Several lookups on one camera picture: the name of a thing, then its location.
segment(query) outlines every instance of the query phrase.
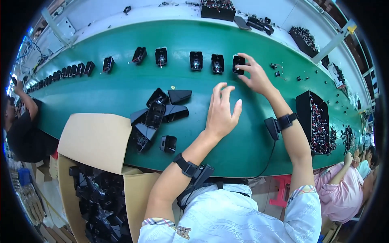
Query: man in black shirt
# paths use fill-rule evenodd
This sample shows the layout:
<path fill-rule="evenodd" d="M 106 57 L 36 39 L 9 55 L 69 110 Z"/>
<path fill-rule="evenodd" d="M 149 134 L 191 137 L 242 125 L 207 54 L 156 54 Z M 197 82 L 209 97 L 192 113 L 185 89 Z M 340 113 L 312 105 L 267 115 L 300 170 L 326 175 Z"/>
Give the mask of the man in black shirt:
<path fill-rule="evenodd" d="M 4 129 L 7 142 L 16 157 L 23 162 L 37 163 L 55 152 L 58 140 L 39 130 L 33 123 L 37 117 L 38 106 L 23 91 L 23 83 L 17 81 L 14 92 L 24 102 L 26 111 L 20 118 L 15 116 L 15 105 L 7 100 Z"/>

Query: green workbench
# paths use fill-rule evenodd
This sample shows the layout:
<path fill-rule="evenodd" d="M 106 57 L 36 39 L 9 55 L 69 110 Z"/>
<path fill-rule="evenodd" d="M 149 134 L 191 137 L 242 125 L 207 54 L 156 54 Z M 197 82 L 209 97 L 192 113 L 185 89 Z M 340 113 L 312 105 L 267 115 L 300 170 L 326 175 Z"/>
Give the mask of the green workbench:
<path fill-rule="evenodd" d="M 146 47 L 148 54 L 140 66 L 131 62 L 138 46 Z M 155 64 L 154 49 L 164 46 L 168 50 L 168 64 L 160 68 Z M 203 53 L 204 65 L 201 72 L 190 70 L 191 51 Z M 357 132 L 361 130 L 359 114 L 352 109 L 347 97 L 336 89 L 324 72 L 293 50 L 250 31 L 221 24 L 183 20 L 146 22 L 108 30 L 53 58 L 39 70 L 37 79 L 44 79 L 54 71 L 80 62 L 86 64 L 87 61 L 93 61 L 96 68 L 90 77 L 84 75 L 81 78 L 61 79 L 31 93 L 32 97 L 43 101 L 39 128 L 59 139 L 66 121 L 73 113 L 112 113 L 129 118 L 131 113 L 146 108 L 146 101 L 158 87 L 166 93 L 172 86 L 192 90 L 192 97 L 185 104 L 189 109 L 189 117 L 162 124 L 155 144 L 144 154 L 127 150 L 125 164 L 164 170 L 175 155 L 166 154 L 159 149 L 161 137 L 177 137 L 176 151 L 182 152 L 205 127 L 212 88 L 219 82 L 227 82 L 236 87 L 231 93 L 231 110 L 241 98 L 242 114 L 236 128 L 211 151 L 204 163 L 215 168 L 214 176 L 256 176 L 266 166 L 273 146 L 264 120 L 274 117 L 274 113 L 262 95 L 251 91 L 232 73 L 232 58 L 238 52 L 248 53 L 262 65 L 293 111 L 296 111 L 295 97 L 309 89 L 323 100 L 330 101 L 330 125 L 336 130 L 344 130 L 343 123 L 350 124 Z M 224 56 L 225 72 L 222 75 L 212 74 L 212 54 Z M 109 56 L 115 60 L 112 72 L 109 75 L 101 74 L 103 60 Z M 270 63 L 283 65 L 284 74 L 281 76 L 286 81 L 275 77 Z M 298 76 L 303 80 L 297 82 Z M 339 145 L 330 156 L 313 158 L 314 169 L 342 161 L 345 147 L 341 139 L 337 142 Z M 263 175 L 291 172 L 292 164 L 281 137 Z"/>

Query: pink stool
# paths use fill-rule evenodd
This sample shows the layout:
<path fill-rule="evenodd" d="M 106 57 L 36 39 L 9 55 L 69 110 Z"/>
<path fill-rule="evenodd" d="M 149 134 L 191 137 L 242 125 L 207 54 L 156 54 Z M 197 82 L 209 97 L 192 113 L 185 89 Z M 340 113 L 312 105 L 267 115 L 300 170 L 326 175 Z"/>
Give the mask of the pink stool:
<path fill-rule="evenodd" d="M 287 202 L 284 199 L 286 191 L 285 189 L 287 184 L 291 184 L 292 175 L 277 175 L 273 178 L 280 182 L 280 189 L 278 190 L 277 200 L 270 199 L 269 204 L 286 208 Z"/>

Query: product box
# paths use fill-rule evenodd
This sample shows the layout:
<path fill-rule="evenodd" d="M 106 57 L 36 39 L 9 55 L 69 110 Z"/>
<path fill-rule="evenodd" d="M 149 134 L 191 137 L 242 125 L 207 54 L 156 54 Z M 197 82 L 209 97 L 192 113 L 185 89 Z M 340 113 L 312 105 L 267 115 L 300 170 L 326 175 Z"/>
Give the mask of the product box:
<path fill-rule="evenodd" d="M 123 175 L 128 224 L 133 242 L 138 241 L 151 188 L 158 173 L 142 173 L 123 166 L 131 120 L 113 114 L 72 114 L 58 145 L 58 181 L 70 229 L 77 243 L 88 243 L 86 221 L 81 217 L 69 167 L 75 161 L 111 173 Z"/>

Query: pink shirt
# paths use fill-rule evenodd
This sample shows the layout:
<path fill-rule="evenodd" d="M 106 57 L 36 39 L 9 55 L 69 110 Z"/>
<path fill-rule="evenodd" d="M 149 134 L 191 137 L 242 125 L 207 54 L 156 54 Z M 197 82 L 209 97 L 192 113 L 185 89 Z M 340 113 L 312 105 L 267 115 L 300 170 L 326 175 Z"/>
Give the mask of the pink shirt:
<path fill-rule="evenodd" d="M 350 166 L 339 185 L 328 184 L 342 168 L 341 162 L 330 167 L 327 172 L 321 171 L 314 175 L 314 178 L 322 215 L 328 216 L 331 221 L 344 224 L 354 217 L 361 207 L 363 179 L 358 170 Z"/>

